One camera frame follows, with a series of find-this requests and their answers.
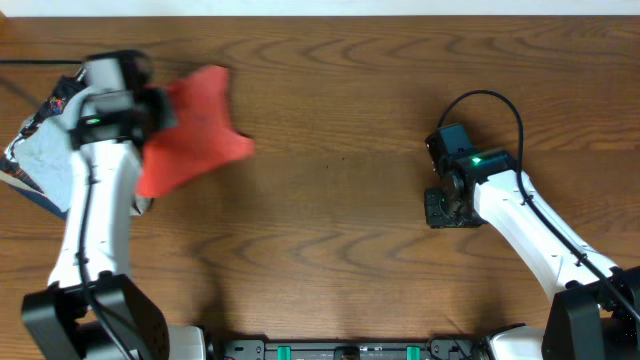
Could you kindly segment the red printed t-shirt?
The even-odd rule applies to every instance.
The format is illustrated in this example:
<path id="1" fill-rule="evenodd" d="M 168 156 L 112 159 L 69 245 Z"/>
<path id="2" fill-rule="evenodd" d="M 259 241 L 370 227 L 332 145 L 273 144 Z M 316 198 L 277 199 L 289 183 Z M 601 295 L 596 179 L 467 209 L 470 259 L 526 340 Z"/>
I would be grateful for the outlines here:
<path id="1" fill-rule="evenodd" d="M 227 68 L 209 65 L 163 87 L 177 125 L 144 145 L 138 196 L 163 197 L 200 175 L 255 154 L 254 141 L 232 126 L 229 83 Z"/>

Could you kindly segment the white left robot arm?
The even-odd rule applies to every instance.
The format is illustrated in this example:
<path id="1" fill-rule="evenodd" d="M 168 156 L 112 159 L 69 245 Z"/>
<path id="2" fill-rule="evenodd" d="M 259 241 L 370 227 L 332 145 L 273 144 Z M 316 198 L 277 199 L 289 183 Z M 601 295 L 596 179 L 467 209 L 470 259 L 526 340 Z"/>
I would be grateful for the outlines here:
<path id="1" fill-rule="evenodd" d="M 89 87 L 46 118 L 28 144 L 69 153 L 70 202 L 45 289 L 23 298 L 21 318 L 47 359 L 208 359 L 197 326 L 167 324 L 130 277 L 131 210 L 140 147 L 172 122 L 164 91 Z"/>

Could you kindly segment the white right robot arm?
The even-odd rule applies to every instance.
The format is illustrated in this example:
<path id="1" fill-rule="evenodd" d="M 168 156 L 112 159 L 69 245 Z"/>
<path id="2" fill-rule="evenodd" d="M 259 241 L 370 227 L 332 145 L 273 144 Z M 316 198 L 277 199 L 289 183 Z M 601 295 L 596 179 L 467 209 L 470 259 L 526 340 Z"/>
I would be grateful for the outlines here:
<path id="1" fill-rule="evenodd" d="M 636 359 L 639 271 L 624 270 L 581 239 L 512 169 L 449 171 L 424 194 L 433 229 L 490 225 L 551 302 L 544 328 L 516 325 L 475 345 L 475 359 Z"/>

